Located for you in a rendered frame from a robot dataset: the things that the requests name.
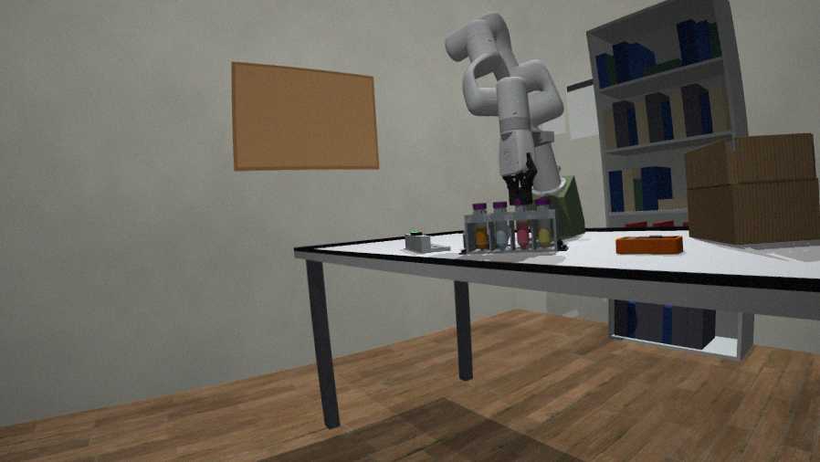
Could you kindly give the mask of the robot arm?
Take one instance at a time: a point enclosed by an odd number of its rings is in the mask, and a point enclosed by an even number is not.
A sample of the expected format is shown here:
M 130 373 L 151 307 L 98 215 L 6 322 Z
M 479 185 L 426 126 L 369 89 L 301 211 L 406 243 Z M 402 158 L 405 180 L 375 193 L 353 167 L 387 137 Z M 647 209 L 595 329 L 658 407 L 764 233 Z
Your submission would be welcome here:
M 491 32 L 492 31 L 492 32 Z M 518 64 L 510 43 L 510 33 L 497 12 L 470 21 L 446 38 L 448 55 L 459 62 L 472 62 L 463 77 L 462 89 L 468 110 L 475 116 L 499 116 L 499 131 L 531 130 L 536 168 L 532 195 L 560 192 L 566 181 L 560 177 L 551 142 L 554 131 L 540 124 L 562 116 L 562 99 L 545 65 L 537 60 Z M 494 71 L 494 72 L 493 72 Z M 479 87 L 476 79 L 493 72 L 496 88 Z M 527 90 L 528 88 L 528 90 Z M 540 92 L 528 96 L 528 93 Z M 499 110 L 499 115 L 498 115 Z M 558 168 L 557 168 L 558 167 Z

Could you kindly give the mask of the brown cardboard box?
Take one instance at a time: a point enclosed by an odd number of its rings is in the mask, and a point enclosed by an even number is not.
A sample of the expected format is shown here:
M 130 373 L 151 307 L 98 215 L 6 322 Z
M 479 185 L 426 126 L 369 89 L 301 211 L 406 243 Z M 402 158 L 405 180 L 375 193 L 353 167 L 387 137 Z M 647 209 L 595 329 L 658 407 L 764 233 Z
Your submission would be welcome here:
M 734 141 L 735 151 L 723 139 L 684 153 L 689 236 L 732 245 L 820 239 L 813 134 Z

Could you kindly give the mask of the orange rectangular block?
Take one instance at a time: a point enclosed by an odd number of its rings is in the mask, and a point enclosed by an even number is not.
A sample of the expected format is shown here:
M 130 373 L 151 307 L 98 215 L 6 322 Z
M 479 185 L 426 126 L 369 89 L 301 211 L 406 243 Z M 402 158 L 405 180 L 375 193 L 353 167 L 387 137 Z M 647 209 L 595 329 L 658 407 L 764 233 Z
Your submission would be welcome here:
M 677 254 L 683 250 L 683 237 L 625 236 L 615 240 L 615 249 L 617 254 Z

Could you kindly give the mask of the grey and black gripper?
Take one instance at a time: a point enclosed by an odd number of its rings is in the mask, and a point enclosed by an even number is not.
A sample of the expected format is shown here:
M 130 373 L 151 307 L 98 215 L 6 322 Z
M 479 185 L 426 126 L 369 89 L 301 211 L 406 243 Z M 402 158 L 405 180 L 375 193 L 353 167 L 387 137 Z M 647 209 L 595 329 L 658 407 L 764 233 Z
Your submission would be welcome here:
M 531 187 L 534 176 L 538 172 L 531 130 L 503 131 L 500 136 L 499 173 L 509 189 L 510 205 L 514 205 L 513 200 L 517 199 L 520 199 L 521 205 L 530 205 L 532 204 Z M 516 176 L 512 176 L 513 174 Z

